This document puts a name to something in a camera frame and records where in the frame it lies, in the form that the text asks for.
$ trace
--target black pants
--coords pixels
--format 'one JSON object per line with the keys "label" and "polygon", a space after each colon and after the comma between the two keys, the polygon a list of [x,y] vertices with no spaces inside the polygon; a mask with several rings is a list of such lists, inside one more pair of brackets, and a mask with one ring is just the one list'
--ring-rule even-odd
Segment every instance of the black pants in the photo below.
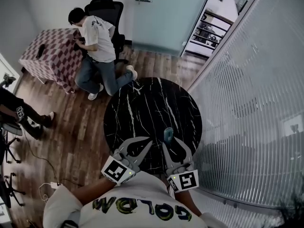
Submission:
{"label": "black pants", "polygon": [[21,120],[20,124],[32,137],[39,137],[41,135],[41,130],[38,127],[32,127],[32,125],[28,122],[28,117],[42,126],[50,127],[52,125],[51,118],[49,116],[40,116],[30,105],[26,103],[24,103],[22,107],[25,117]]}

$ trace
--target man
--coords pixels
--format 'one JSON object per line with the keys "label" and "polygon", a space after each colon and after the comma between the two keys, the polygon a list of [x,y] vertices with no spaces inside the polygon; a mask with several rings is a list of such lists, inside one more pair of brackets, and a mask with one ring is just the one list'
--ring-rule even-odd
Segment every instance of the man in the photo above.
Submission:
{"label": "man", "polygon": [[111,39],[115,32],[115,26],[96,16],[86,16],[81,8],[73,9],[68,21],[71,25],[83,27],[85,45],[77,40],[80,48],[88,51],[82,61],[81,68],[76,76],[75,83],[89,92],[89,100],[95,100],[98,93],[103,90],[103,85],[92,81],[96,71],[99,71],[104,82],[105,90],[109,95],[114,95],[125,84],[137,78],[137,72],[132,65],[127,66],[126,73],[115,79],[116,59],[115,50]]}
{"label": "man", "polygon": [[[5,123],[19,122],[23,128],[35,139],[39,139],[43,133],[42,126],[51,127],[55,113],[51,112],[49,115],[39,115],[30,105],[26,104],[23,99],[17,98],[3,86],[8,87],[16,79],[9,77],[7,81],[0,83],[0,116],[1,120]],[[24,111],[24,117],[19,121],[17,115],[17,108],[22,107]],[[33,127],[28,122],[28,117],[40,126]]]}
{"label": "man", "polygon": [[160,179],[143,171],[121,186],[107,178],[73,192],[59,186],[45,206],[43,227],[227,228],[211,214],[202,214],[188,191],[174,199]]}

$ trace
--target power strip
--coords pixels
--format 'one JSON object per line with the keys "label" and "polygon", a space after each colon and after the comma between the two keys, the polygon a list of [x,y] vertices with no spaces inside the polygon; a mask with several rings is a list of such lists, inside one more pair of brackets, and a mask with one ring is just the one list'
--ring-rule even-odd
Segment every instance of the power strip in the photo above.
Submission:
{"label": "power strip", "polygon": [[52,187],[52,189],[57,189],[59,186],[57,185],[56,182],[51,181],[51,187]]}

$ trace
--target table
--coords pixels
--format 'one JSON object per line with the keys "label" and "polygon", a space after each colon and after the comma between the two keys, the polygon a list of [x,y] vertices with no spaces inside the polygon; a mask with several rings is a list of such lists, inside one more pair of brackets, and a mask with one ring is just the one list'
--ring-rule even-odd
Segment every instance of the table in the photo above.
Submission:
{"label": "table", "polygon": [[[80,32],[75,28],[43,30],[22,54],[19,62],[31,75],[40,80],[54,80],[67,93],[71,93],[74,91],[76,70],[82,60],[81,51],[73,50],[73,38],[79,37]],[[45,49],[42,56],[36,59],[42,44],[45,44]]]}
{"label": "table", "polygon": [[[166,170],[162,142],[164,130],[168,127],[173,129],[173,136],[182,140],[194,154],[202,134],[200,111],[182,87],[162,78],[141,78],[125,85],[112,97],[104,114],[104,134],[112,151],[126,139],[150,137],[129,147],[129,155],[137,156],[141,146],[153,140],[139,166],[150,174],[161,174]],[[168,148],[173,161],[185,159],[184,149],[174,138]]]}

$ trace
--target cable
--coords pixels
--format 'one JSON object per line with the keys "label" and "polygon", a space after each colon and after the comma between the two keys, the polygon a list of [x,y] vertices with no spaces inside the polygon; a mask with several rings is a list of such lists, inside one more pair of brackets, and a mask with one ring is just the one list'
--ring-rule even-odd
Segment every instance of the cable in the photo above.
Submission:
{"label": "cable", "polygon": [[45,158],[42,158],[42,157],[38,157],[38,156],[36,156],[36,155],[33,153],[32,149],[31,149],[31,147],[30,147],[30,144],[29,144],[29,140],[28,140],[28,138],[27,138],[27,136],[26,136],[26,134],[25,134],[25,130],[23,131],[23,133],[24,133],[24,136],[25,136],[25,138],[26,138],[26,140],[27,140],[27,142],[28,142],[28,147],[29,147],[29,150],[30,150],[31,154],[32,154],[34,157],[38,158],[38,159],[45,160],[45,161],[48,162],[48,164],[52,167],[52,171],[53,171],[53,173],[54,173],[54,177],[55,177],[55,179],[56,179],[56,182],[57,182],[57,185],[58,185],[58,186],[61,184],[61,181],[62,181],[62,180],[66,180],[66,181],[69,181],[70,183],[72,183],[72,184],[74,184],[74,185],[77,185],[77,186],[79,186],[79,187],[83,187],[83,185],[78,184],[78,183],[76,183],[76,182],[73,182],[72,180],[69,180],[69,179],[66,179],[66,178],[62,178],[62,179],[58,180],[54,166],[51,164],[51,162],[50,162],[48,159],[45,159]]}
{"label": "cable", "polygon": [[66,179],[66,178],[60,179],[60,182],[59,182],[59,183],[61,183],[62,180],[69,181],[70,183],[72,183],[72,184],[74,184],[74,185],[77,185],[77,186],[79,186],[79,187],[83,187],[83,185],[78,184],[78,183],[76,183],[76,182],[73,182],[72,180],[69,180],[69,179]]}
{"label": "cable", "polygon": [[36,157],[36,158],[38,158],[38,159],[41,159],[41,160],[45,160],[47,163],[49,163],[49,165],[52,167],[52,170],[53,170],[53,173],[54,173],[54,178],[56,179],[57,185],[59,186],[60,182],[58,182],[58,178],[57,178],[57,176],[56,176],[56,171],[55,171],[54,166],[51,164],[51,162],[50,162],[48,159],[45,159],[45,158],[42,158],[42,157],[38,157],[38,156],[36,156],[36,155],[33,153],[32,149],[31,149],[31,147],[30,147],[30,144],[29,144],[29,140],[28,140],[28,138],[27,138],[27,136],[26,136],[26,134],[25,134],[25,131],[23,131],[23,133],[24,133],[25,139],[26,139],[27,142],[28,142],[28,148],[29,148],[31,154],[32,154],[34,157]]}
{"label": "cable", "polygon": [[[27,136],[26,136],[26,133],[25,133],[25,129],[24,129],[24,128],[23,128],[23,133],[24,133],[25,139],[27,140],[28,148],[29,148],[31,154],[32,154],[34,157],[38,158],[38,159],[45,160],[45,161],[51,166],[52,171],[53,171],[53,174],[54,174],[54,178],[56,179],[56,182],[57,182],[57,186],[61,185],[61,181],[66,180],[66,181],[69,181],[70,183],[72,183],[72,184],[74,184],[74,185],[77,185],[77,186],[79,186],[79,187],[83,187],[83,185],[80,185],[80,184],[78,184],[78,183],[75,183],[75,182],[73,182],[73,181],[71,181],[71,180],[69,180],[69,179],[66,179],[66,178],[62,178],[62,179],[58,180],[54,166],[51,164],[51,162],[50,162],[48,159],[42,158],[42,157],[38,157],[37,155],[35,155],[35,154],[33,153],[32,148],[30,147],[29,140],[28,140],[28,138],[27,138]],[[43,183],[43,184],[38,188],[38,191],[39,191],[39,195],[40,195],[40,197],[41,197],[41,200],[44,201],[45,203],[47,203],[47,201],[49,200],[47,194],[44,194],[43,196],[41,196],[41,192],[40,192],[41,187],[42,187],[43,185],[45,185],[45,184],[51,186],[50,183]]]}
{"label": "cable", "polygon": [[47,203],[47,201],[49,200],[47,194],[43,194],[43,197],[42,197],[42,196],[41,196],[41,192],[40,192],[40,188],[41,188],[43,185],[45,185],[45,184],[51,186],[50,183],[43,183],[43,184],[38,188],[38,190],[39,190],[39,195],[40,195],[40,197],[41,197],[41,200],[44,201],[45,203]]}

